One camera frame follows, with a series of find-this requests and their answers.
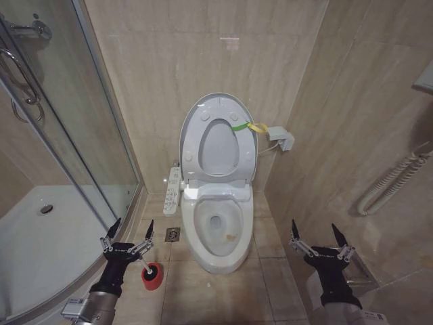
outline green strap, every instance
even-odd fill
[[[245,129],[246,127],[248,127],[249,124],[250,124],[250,122],[247,122],[245,124],[241,124],[241,125],[238,125],[236,127],[232,127],[231,129],[233,131],[241,131],[241,130]]]

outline yellow strap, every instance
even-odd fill
[[[268,131],[268,126],[263,123],[248,123],[247,126],[257,133],[266,133]]]

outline shower drain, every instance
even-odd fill
[[[47,213],[52,212],[53,210],[53,205],[52,204],[47,204],[44,205],[41,210],[39,210],[43,215],[46,215]]]
[[[167,228],[167,232],[165,233],[165,241],[166,242],[178,242],[179,236],[181,235],[181,228]]]

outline electrical outlet box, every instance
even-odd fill
[[[269,141],[278,141],[283,151],[292,149],[295,142],[294,136],[283,127],[268,127],[268,139]]]
[[[430,62],[418,80],[413,84],[413,88],[433,95],[433,61]]]

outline white toilet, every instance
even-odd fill
[[[232,95],[213,93],[189,111],[181,132],[181,199],[184,235],[208,272],[228,274],[246,258],[252,238],[252,184],[257,136],[246,107]]]

